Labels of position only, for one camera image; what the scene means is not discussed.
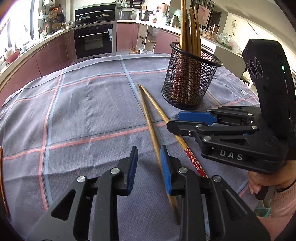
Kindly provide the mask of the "pink sleeve right forearm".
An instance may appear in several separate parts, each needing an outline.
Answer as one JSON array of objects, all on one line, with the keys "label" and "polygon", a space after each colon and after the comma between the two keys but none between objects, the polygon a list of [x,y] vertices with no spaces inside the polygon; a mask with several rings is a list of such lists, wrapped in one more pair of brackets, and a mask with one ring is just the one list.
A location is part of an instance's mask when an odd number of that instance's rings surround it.
[{"label": "pink sleeve right forearm", "polygon": [[276,240],[284,229],[292,223],[295,215],[295,183],[284,191],[276,192],[271,201],[271,217],[258,219],[267,229],[271,240]]}]

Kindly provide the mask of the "right hand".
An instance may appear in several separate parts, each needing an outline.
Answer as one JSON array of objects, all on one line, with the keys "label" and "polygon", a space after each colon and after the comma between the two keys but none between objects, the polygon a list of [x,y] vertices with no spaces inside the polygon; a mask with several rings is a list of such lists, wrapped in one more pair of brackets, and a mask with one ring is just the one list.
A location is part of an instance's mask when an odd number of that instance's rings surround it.
[{"label": "right hand", "polygon": [[286,164],[273,174],[265,175],[248,171],[248,183],[251,194],[258,193],[263,186],[275,186],[276,189],[288,188],[295,181],[295,161]]}]

